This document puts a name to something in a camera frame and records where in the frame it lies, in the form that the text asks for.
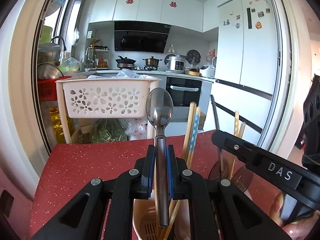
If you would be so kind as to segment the person right hand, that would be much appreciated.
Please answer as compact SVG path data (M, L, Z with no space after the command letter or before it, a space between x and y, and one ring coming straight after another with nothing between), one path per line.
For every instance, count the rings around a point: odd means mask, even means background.
M284 204L284 194L280 191L270 207L268 217L273 220L284 232L292 239L306 239L313 227L319 220L319 210L313 212L312 216L296 220L290 224L284 225L280 218L280 210Z

